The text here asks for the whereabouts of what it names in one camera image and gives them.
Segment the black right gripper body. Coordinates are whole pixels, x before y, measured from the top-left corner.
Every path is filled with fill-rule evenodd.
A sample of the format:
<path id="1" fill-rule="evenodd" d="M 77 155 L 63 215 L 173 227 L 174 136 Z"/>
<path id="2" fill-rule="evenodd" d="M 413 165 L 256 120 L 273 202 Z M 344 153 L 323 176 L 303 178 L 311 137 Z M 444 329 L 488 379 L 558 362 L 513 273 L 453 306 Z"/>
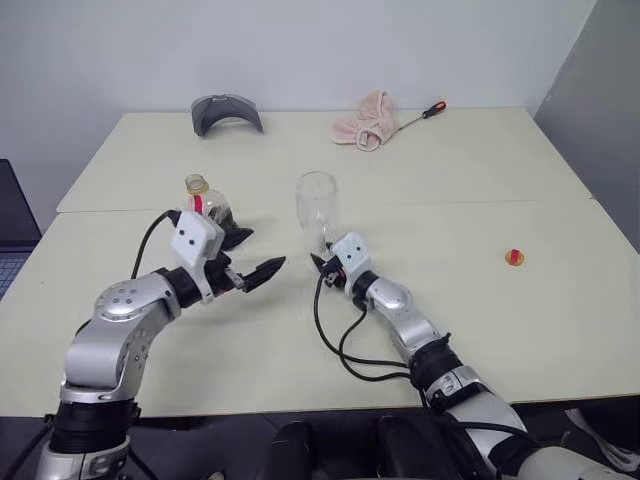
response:
<path id="1" fill-rule="evenodd" d="M 330 259 L 322 267 L 324 283 L 329 288 L 344 291 L 346 285 L 346 272 L 339 259 Z"/>

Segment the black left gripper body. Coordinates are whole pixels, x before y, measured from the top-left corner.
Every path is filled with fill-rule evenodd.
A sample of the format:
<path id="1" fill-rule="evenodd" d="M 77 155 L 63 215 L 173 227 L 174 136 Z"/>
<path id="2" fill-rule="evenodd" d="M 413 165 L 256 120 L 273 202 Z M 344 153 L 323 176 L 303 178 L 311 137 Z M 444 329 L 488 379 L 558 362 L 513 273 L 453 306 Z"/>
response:
<path id="1" fill-rule="evenodd" d="M 205 278 L 215 298 L 231 290 L 247 292 L 245 278 L 231 268 L 231 263 L 231 258 L 226 253 L 220 252 L 214 259 L 209 259 L 204 264 Z"/>

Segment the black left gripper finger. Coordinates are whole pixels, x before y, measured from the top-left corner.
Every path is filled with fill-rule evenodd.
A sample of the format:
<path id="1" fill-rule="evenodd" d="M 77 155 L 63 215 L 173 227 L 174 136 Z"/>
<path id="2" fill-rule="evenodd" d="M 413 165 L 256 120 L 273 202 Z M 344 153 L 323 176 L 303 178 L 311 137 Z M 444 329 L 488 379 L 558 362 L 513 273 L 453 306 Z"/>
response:
<path id="1" fill-rule="evenodd" d="M 242 291 L 249 293 L 268 282 L 281 269 L 285 261 L 285 256 L 274 257 L 258 265 L 253 272 L 242 277 Z"/>
<path id="2" fill-rule="evenodd" d="M 254 230 L 247 227 L 235 227 L 235 228 L 226 230 L 224 240 L 222 243 L 222 250 L 231 251 L 235 249 L 253 234 L 254 234 Z"/>

